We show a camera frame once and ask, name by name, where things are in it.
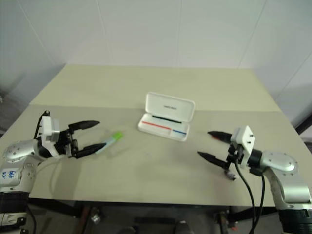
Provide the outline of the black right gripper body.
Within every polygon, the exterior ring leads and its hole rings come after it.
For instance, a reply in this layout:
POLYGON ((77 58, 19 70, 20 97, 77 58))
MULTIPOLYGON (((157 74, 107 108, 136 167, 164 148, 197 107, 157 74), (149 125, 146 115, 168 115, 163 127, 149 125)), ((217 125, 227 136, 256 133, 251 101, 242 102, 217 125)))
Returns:
POLYGON ((231 143, 228 148, 225 169, 229 170, 230 164, 240 164, 244 157, 244 147, 241 144, 231 143))

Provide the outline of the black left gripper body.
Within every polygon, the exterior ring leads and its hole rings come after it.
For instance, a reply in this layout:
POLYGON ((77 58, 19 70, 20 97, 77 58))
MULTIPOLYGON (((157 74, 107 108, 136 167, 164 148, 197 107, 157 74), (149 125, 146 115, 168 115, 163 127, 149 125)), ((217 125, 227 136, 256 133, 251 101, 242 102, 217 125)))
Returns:
POLYGON ((74 131, 70 128, 61 131, 54 147, 59 155, 76 158, 78 149, 78 142, 73 137, 74 131))

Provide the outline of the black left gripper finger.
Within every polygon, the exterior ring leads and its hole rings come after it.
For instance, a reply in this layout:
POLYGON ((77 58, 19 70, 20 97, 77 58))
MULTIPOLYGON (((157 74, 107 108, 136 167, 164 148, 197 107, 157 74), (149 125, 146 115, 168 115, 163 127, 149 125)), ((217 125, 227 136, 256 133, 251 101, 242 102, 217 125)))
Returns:
POLYGON ((74 133, 74 131, 76 130, 85 130, 85 129, 94 127, 98 124, 100 124, 99 121, 86 120, 86 121, 80 121, 80 122, 69 124, 68 127, 69 127, 70 133, 74 133))
POLYGON ((79 159, 79 158, 94 154, 98 150, 102 149, 104 146, 106 146, 106 143, 99 143, 99 144, 86 146, 82 150, 74 151, 73 158, 79 159))

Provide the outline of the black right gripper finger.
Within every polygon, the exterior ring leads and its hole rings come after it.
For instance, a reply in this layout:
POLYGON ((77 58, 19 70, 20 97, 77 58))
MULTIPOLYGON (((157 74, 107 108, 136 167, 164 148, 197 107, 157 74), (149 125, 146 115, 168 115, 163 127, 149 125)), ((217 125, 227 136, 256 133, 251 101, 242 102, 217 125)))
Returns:
POLYGON ((212 163, 216 166, 221 167, 222 169, 228 169, 230 164, 229 162, 220 160, 218 158, 216 158, 214 155, 209 154, 209 153, 205 153, 205 152, 197 152, 203 159, 205 159, 206 161, 208 161, 209 163, 212 163))
POLYGON ((225 142, 225 143, 230 143, 231 142, 231 136, 232 134, 230 133, 226 133, 226 132, 222 132, 222 131, 208 131, 207 132, 209 135, 211 135, 212 137, 225 142))

